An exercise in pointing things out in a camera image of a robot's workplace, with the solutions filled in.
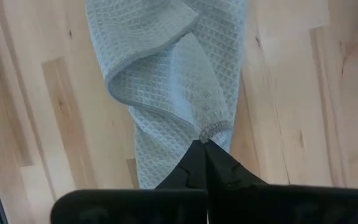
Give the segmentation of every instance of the waffle weave towel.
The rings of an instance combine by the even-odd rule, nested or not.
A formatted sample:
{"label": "waffle weave towel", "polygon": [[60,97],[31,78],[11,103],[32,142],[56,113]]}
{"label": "waffle weave towel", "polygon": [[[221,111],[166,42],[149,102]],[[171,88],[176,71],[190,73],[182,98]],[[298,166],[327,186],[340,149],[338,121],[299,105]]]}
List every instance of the waffle weave towel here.
{"label": "waffle weave towel", "polygon": [[245,0],[87,0],[110,95],[135,121],[140,187],[156,187],[192,140],[229,149]]}

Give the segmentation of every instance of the light wood floor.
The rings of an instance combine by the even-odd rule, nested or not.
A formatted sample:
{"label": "light wood floor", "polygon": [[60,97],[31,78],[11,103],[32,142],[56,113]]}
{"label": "light wood floor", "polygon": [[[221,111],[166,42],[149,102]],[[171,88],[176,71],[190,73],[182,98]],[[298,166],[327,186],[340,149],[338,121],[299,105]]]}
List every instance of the light wood floor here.
{"label": "light wood floor", "polygon": [[[248,0],[232,155],[270,183],[358,188],[358,0]],[[0,0],[0,196],[48,223],[75,189],[137,187],[84,0]]]}

